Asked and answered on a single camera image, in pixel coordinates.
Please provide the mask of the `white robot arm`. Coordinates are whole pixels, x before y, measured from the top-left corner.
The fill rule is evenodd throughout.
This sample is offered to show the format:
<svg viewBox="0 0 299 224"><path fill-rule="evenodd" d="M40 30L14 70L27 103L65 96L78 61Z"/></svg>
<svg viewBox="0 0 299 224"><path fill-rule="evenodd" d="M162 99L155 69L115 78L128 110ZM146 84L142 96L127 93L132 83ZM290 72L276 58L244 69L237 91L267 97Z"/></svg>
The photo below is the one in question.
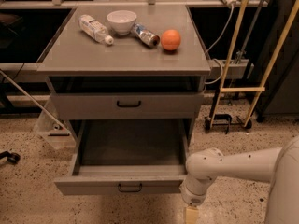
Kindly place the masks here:
<svg viewBox="0 0 299 224"><path fill-rule="evenodd" d="M270 185L264 224L299 224L299 137L284 147L225 156L216 148L194 152L186 160L179 189L183 201L201 205L219 176Z"/></svg>

